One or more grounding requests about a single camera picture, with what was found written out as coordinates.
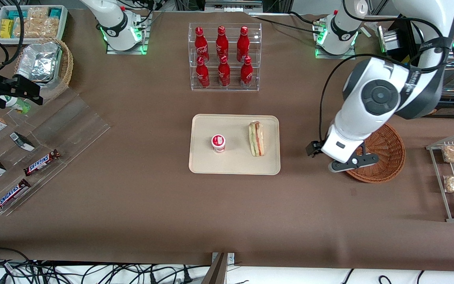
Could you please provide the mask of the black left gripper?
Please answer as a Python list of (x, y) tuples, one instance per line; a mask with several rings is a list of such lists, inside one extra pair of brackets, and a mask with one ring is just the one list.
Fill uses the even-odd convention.
[(314, 140), (314, 141), (310, 142), (310, 144), (308, 144), (305, 147), (307, 156), (315, 157), (315, 156), (323, 153), (323, 151), (322, 151), (323, 143), (324, 142), (322, 140)]

